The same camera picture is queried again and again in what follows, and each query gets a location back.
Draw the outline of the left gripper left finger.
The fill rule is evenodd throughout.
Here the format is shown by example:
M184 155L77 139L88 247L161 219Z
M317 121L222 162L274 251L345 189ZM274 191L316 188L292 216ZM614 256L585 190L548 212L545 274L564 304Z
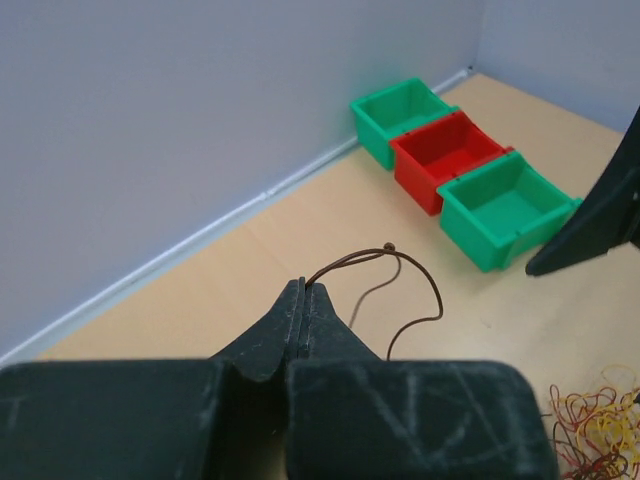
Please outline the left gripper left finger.
M25 362L1 370L4 479L203 479L224 357Z

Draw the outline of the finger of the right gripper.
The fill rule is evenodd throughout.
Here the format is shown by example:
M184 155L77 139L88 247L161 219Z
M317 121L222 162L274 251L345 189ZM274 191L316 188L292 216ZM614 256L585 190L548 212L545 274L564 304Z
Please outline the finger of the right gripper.
M639 116L632 119L602 175L580 207L536 255L525 272L543 276L639 245Z

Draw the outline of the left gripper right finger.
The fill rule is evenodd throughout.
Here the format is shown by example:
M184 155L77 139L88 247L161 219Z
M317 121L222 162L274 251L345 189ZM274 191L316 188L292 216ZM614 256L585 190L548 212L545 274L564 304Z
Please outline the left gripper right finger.
M526 379L494 361L385 361L305 294L301 355L287 369L292 479L555 479Z

